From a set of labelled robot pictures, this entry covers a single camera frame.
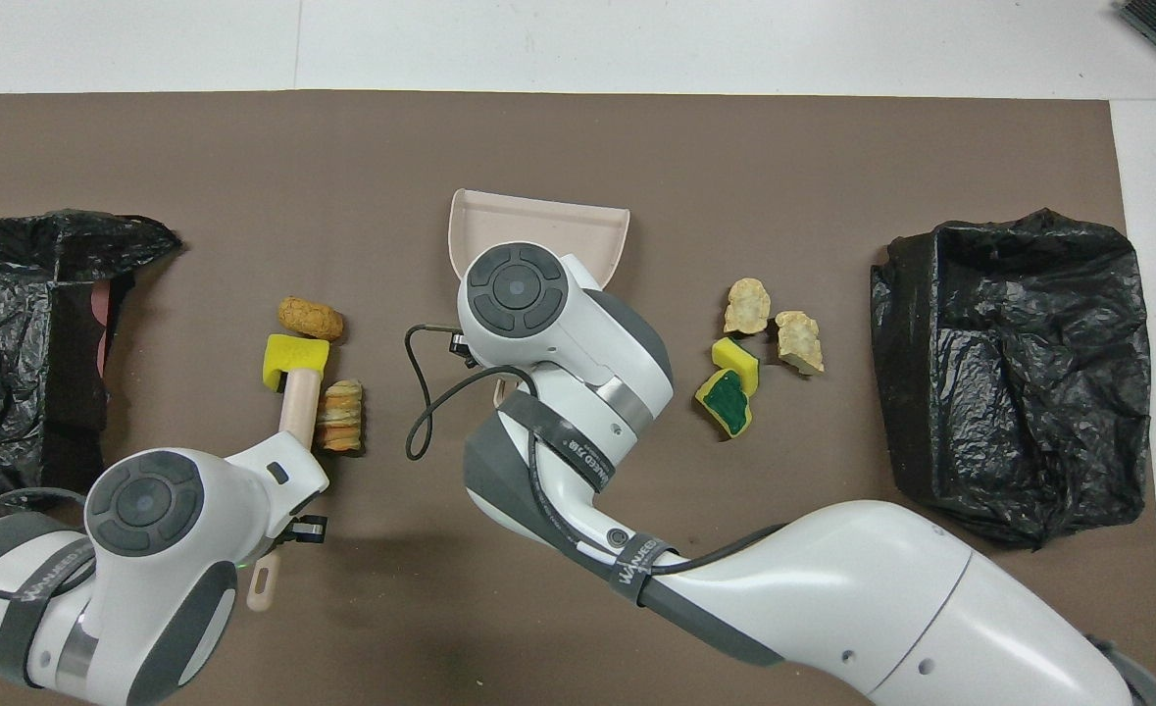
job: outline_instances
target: bread piece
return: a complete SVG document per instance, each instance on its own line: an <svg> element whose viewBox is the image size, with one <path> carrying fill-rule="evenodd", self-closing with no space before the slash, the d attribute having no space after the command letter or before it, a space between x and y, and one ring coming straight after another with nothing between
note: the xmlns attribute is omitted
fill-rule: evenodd
<svg viewBox="0 0 1156 706"><path fill-rule="evenodd" d="M726 305L725 334L761 334L770 318L770 293L758 278L743 277L731 287Z"/></svg>
<svg viewBox="0 0 1156 706"><path fill-rule="evenodd" d="M313 441L324 451L362 451L364 388L355 379L335 381L321 394Z"/></svg>
<svg viewBox="0 0 1156 706"><path fill-rule="evenodd" d="M312 339L336 340L343 332L343 319L339 312L324 304L299 299L298 296L282 299L281 306L276 309L276 318L283 327Z"/></svg>
<svg viewBox="0 0 1156 706"><path fill-rule="evenodd" d="M803 312L783 312L773 317L778 325L778 357L801 374L815 376L825 370L821 363L817 322Z"/></svg>

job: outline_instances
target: sponge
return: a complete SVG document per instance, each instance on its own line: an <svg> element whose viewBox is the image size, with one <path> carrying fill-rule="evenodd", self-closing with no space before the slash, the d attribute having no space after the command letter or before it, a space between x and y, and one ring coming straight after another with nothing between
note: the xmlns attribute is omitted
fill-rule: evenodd
<svg viewBox="0 0 1156 706"><path fill-rule="evenodd" d="M756 394L761 385L761 361L735 343L734 339L718 340L713 344L713 365L735 371L743 385L743 394L748 397Z"/></svg>
<svg viewBox="0 0 1156 706"><path fill-rule="evenodd" d="M747 394L740 384L738 372L717 371L706 384L695 391L695 399L717 419L717 424L735 438L753 423L753 408L747 403Z"/></svg>

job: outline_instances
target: green scrub pad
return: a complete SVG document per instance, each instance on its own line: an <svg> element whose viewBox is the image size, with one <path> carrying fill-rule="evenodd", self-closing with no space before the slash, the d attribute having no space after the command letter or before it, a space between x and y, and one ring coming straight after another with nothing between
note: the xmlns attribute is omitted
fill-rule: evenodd
<svg viewBox="0 0 1156 706"><path fill-rule="evenodd" d="M717 371L706 384L695 391L695 399L703 404L704 410L717 419L717 424L735 438L753 423L753 408L747 403L747 394L740 384L738 372L732 370Z"/></svg>

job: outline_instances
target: white floor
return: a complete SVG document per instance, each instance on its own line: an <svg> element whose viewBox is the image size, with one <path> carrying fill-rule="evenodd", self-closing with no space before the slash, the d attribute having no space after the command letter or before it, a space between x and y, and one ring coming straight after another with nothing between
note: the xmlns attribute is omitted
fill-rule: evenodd
<svg viewBox="0 0 1156 706"><path fill-rule="evenodd" d="M1156 359L1156 49L1107 0L0 0L0 94L291 88L1112 101Z"/></svg>

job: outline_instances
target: yellow sponge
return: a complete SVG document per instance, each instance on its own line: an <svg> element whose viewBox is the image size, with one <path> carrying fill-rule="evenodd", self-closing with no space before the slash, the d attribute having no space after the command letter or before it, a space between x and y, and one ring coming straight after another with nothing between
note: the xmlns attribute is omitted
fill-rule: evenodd
<svg viewBox="0 0 1156 706"><path fill-rule="evenodd" d="M717 424L726 430L729 438L735 438L753 423L753 408L747 403L747 394L740 384L740 376L732 370L713 373L706 384L695 391L695 399L717 419Z"/></svg>
<svg viewBox="0 0 1156 706"><path fill-rule="evenodd" d="M713 365L735 371L743 385L743 394L748 397L756 394L756 388L761 385L761 361L743 350L734 339L718 340L713 344Z"/></svg>
<svg viewBox="0 0 1156 706"><path fill-rule="evenodd" d="M281 374L295 367L312 367L318 373L326 371L329 361L329 341L299 339L296 335L273 334L264 348L264 385L281 392Z"/></svg>

